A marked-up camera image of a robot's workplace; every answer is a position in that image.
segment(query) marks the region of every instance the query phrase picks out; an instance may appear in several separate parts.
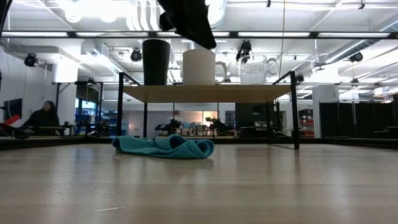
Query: black cloth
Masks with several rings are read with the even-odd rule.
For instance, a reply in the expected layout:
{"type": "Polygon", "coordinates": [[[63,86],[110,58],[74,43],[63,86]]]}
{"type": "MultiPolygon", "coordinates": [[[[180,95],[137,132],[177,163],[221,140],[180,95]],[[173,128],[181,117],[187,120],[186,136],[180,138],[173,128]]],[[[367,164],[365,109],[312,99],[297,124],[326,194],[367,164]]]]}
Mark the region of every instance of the black cloth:
{"type": "Polygon", "coordinates": [[[47,114],[44,110],[32,113],[30,118],[21,126],[21,129],[32,126],[36,134],[55,134],[53,130],[38,130],[38,127],[59,127],[60,121],[56,114],[47,114]]]}

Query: person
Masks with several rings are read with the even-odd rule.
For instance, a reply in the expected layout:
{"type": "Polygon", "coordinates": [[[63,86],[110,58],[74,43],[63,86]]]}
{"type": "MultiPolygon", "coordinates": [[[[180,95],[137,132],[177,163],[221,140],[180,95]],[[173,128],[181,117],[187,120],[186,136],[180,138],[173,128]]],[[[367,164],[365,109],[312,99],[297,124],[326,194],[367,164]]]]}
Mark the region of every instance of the person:
{"type": "Polygon", "coordinates": [[[34,127],[34,129],[38,127],[60,126],[58,115],[55,111],[55,105],[52,101],[46,101],[41,110],[33,112],[30,118],[21,126],[21,128],[29,128],[31,126],[34,127]]]}

